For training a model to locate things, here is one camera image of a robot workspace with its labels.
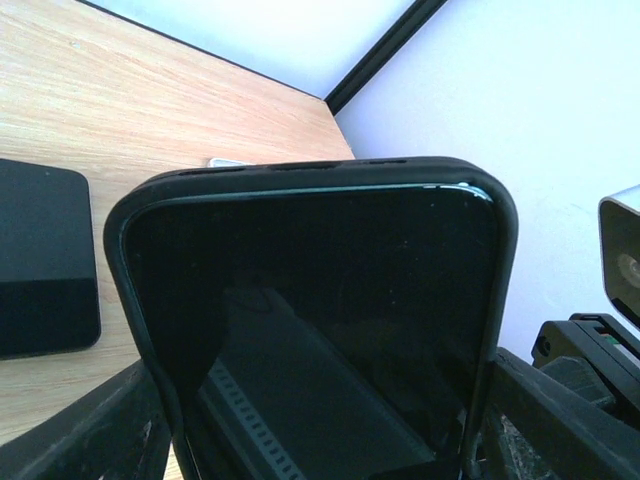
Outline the black phone from white case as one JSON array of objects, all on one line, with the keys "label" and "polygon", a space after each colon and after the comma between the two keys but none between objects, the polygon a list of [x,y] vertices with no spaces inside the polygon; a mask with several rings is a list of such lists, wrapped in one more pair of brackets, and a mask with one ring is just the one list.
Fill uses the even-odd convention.
[{"label": "black phone from white case", "polygon": [[84,350],[100,334],[87,179],[2,160],[2,358]]}]

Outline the white phone case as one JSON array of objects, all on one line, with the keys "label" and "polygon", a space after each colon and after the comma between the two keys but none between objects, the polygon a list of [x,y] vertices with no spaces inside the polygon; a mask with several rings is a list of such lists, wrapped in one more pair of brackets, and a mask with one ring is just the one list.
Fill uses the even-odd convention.
[{"label": "white phone case", "polygon": [[252,163],[219,157],[211,158],[206,164],[207,168],[236,168],[247,166],[252,166]]}]

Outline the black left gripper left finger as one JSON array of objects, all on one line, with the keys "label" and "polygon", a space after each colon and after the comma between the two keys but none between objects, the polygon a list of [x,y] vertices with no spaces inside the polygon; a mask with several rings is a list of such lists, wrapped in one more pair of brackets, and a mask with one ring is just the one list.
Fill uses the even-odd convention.
[{"label": "black left gripper left finger", "polygon": [[171,433],[139,360],[1,446],[3,479],[161,479]]}]

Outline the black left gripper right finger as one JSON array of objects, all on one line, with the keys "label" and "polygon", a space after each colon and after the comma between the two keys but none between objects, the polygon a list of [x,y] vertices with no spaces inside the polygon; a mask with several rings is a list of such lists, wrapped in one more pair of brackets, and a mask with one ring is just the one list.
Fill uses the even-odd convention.
[{"label": "black left gripper right finger", "polygon": [[490,369],[474,459],[487,479],[636,479],[628,425],[504,348]]}]

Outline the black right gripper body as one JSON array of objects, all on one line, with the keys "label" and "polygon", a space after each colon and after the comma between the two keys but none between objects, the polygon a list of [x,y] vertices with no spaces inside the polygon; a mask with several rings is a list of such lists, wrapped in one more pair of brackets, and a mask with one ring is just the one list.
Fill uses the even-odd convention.
[{"label": "black right gripper body", "polygon": [[639,423],[639,339],[613,316],[576,313],[546,321],[531,355],[535,368],[594,406],[628,425]]}]

